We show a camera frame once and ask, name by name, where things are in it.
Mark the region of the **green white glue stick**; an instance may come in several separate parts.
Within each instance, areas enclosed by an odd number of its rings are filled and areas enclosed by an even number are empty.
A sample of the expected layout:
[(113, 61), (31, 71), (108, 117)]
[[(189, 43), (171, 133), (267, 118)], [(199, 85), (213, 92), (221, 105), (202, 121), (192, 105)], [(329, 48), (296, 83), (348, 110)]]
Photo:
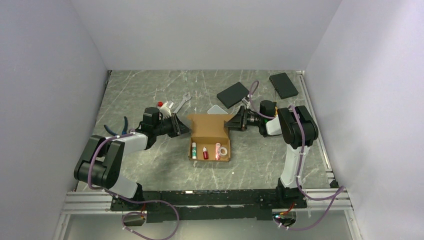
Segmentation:
[(197, 159), (197, 144), (195, 142), (191, 143), (191, 157)]

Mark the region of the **brown cardboard box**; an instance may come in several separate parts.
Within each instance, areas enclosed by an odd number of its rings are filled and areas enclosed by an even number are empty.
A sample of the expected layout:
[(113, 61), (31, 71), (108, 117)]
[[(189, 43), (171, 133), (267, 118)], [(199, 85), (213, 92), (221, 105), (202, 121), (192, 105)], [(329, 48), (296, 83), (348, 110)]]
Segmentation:
[[(229, 121), (233, 114), (190, 114), (187, 119), (190, 121), (190, 139), (188, 144), (188, 159), (190, 161), (203, 162), (229, 162), (231, 159), (230, 131), (224, 127), (224, 123)], [(192, 142), (196, 143), (197, 159), (192, 159)], [(221, 147), (227, 148), (227, 155), (220, 156), (220, 160), (215, 160), (215, 145), (220, 143)], [(203, 147), (208, 150), (209, 159), (203, 158)]]

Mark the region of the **clear tape roll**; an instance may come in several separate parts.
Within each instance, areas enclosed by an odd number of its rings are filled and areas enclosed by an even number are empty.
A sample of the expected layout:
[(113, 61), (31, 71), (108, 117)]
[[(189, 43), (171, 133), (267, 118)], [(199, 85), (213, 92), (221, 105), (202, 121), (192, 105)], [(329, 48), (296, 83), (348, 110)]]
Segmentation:
[(218, 149), (218, 153), (219, 153), (220, 156), (226, 156), (228, 154), (228, 150), (227, 150), (227, 148), (221, 146)]

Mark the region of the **red capped small bottle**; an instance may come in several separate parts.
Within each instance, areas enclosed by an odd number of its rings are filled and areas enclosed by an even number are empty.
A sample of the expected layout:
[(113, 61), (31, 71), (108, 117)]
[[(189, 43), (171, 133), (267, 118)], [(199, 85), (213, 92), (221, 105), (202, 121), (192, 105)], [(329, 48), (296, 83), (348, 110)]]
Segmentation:
[(204, 160), (208, 160), (209, 159), (209, 153), (206, 147), (202, 148), (202, 156)]

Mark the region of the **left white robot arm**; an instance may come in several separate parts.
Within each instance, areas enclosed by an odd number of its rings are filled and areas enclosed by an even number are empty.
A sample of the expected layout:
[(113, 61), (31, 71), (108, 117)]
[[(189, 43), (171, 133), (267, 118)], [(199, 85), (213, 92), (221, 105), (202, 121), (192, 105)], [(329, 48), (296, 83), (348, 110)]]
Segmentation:
[(104, 190), (124, 199), (129, 209), (137, 210), (144, 203), (143, 187), (121, 174), (123, 157), (150, 149), (158, 136), (174, 138), (189, 131), (189, 127), (175, 113), (164, 117), (159, 108), (147, 107), (135, 130), (110, 137), (92, 135), (74, 168), (73, 176), (86, 183), (91, 190)]

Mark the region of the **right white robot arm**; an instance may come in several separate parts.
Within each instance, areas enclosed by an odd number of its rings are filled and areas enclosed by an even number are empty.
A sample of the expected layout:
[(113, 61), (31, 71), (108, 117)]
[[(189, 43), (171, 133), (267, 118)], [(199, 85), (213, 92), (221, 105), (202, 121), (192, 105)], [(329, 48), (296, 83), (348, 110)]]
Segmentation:
[(286, 144), (286, 155), (276, 187), (276, 203), (287, 208), (303, 197), (299, 188), (302, 186), (305, 158), (319, 136), (318, 126), (306, 106), (277, 108), (276, 102), (263, 100), (259, 112), (241, 106), (224, 126), (235, 131), (245, 131), (248, 126), (256, 126), (263, 137), (281, 135)]

